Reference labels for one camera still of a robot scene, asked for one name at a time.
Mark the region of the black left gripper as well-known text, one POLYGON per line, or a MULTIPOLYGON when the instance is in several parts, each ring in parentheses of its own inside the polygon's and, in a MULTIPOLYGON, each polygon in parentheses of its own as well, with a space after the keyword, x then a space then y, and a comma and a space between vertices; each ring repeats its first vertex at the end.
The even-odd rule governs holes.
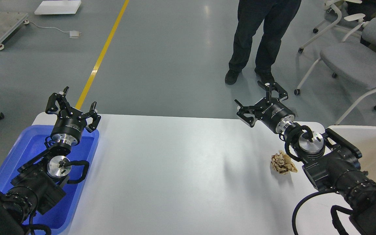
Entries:
POLYGON ((100 123, 101 116, 97 113, 97 102, 93 102, 90 109, 85 113, 84 119, 79 119, 83 113, 72 109, 66 99, 69 87, 66 86, 61 93, 53 93, 46 106, 46 114, 57 115, 54 128, 51 132, 51 139, 56 142, 63 142, 70 146, 80 143, 82 132, 86 129, 89 133, 95 131, 100 123), (87 125, 86 119, 92 118, 92 122, 87 125))

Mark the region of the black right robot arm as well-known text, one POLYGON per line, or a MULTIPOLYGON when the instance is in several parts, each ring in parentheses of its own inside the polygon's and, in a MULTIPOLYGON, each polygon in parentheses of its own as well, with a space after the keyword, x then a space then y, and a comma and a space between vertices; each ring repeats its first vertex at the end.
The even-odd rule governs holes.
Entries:
POLYGON ((303 162, 303 171, 317 190, 302 199, 291 218, 295 235, 299 208, 309 199, 323 194, 338 193, 351 207, 333 205, 330 209, 332 223, 340 235, 346 235, 338 212, 349 215, 355 229, 362 235, 376 235, 376 183, 361 171, 360 150, 342 136, 327 128, 324 133, 312 131, 295 122, 295 114, 281 103, 288 93, 277 82, 258 85, 266 96, 255 105, 243 106, 239 101, 237 116, 249 127, 258 120, 284 141, 285 152, 297 162, 303 162))

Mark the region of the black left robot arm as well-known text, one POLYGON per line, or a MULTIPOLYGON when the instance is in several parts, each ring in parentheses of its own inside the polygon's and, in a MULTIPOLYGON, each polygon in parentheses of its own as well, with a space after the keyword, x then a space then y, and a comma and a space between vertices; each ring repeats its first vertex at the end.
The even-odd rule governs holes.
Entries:
POLYGON ((51 234, 51 228, 33 223, 37 214, 45 214, 66 196, 66 184, 85 180, 90 163, 70 160, 72 147, 81 142, 86 130, 94 132, 100 123, 96 102, 87 113, 72 107, 66 99, 69 87, 48 98, 45 112, 57 120, 51 134, 45 138, 45 149, 20 166, 18 175, 11 180, 12 188, 0 191, 0 235, 28 235, 42 230, 51 234))

